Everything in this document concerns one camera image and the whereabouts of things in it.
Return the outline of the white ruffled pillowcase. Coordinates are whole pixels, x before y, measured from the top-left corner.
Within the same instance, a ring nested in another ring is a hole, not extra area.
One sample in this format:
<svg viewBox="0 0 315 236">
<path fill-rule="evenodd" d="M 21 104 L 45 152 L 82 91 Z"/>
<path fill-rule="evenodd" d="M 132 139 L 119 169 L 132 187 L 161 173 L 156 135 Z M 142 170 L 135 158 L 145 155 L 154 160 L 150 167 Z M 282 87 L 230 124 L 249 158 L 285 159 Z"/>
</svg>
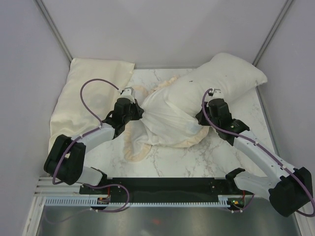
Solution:
<svg viewBox="0 0 315 236">
<path fill-rule="evenodd" d="M 126 125 L 125 160 L 143 160 L 152 146 L 189 148 L 207 136 L 209 127 L 199 125 L 196 118 L 168 100 L 169 89 L 179 80 L 180 78 L 173 77 L 151 91 L 140 85 L 132 86 L 144 113 L 142 119 Z"/>
</svg>

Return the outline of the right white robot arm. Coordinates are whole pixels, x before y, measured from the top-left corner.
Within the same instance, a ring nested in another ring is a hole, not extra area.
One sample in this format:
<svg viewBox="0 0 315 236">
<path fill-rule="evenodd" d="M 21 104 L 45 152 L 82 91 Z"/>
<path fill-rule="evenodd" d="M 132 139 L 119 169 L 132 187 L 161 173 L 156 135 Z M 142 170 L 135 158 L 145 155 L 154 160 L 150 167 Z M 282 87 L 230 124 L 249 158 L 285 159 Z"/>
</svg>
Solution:
<svg viewBox="0 0 315 236">
<path fill-rule="evenodd" d="M 200 125 L 214 128 L 221 139 L 244 153 L 265 173 L 264 177 L 258 177 L 243 169 L 234 170 L 225 181 L 227 192 L 249 191 L 268 200 L 284 217 L 295 212 L 314 217 L 314 213 L 300 211 L 308 203 L 315 204 L 309 170 L 305 167 L 297 169 L 268 150 L 245 123 L 232 117 L 228 104 L 222 98 L 209 102 L 202 100 L 201 111 L 196 118 Z"/>
</svg>

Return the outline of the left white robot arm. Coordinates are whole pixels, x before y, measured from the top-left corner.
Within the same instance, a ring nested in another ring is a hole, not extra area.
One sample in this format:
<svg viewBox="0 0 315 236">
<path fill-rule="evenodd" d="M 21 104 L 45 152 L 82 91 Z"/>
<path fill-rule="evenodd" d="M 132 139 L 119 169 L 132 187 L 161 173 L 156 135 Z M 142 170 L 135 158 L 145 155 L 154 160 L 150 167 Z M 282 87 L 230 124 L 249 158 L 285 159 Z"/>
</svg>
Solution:
<svg viewBox="0 0 315 236">
<path fill-rule="evenodd" d="M 54 185 L 66 183 L 86 184 L 97 193 L 107 190 L 106 174 L 102 171 L 86 167 L 86 154 L 95 147 L 120 136 L 129 121 L 140 120 L 144 110 L 136 99 L 119 98 L 101 126 L 76 138 L 59 135 L 44 164 L 44 171 L 50 174 Z"/>
</svg>

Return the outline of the white pillow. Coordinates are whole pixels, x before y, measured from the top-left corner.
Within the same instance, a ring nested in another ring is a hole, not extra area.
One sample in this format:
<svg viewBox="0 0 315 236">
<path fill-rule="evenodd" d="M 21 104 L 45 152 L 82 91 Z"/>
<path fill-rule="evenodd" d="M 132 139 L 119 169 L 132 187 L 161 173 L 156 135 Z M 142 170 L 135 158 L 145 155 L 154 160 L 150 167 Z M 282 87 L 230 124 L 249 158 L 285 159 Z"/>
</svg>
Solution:
<svg viewBox="0 0 315 236">
<path fill-rule="evenodd" d="M 224 100 L 232 102 L 266 82 L 266 75 L 251 63 L 219 53 L 167 86 L 165 100 L 194 117 L 201 111 L 202 97 L 209 88 L 220 89 Z"/>
</svg>

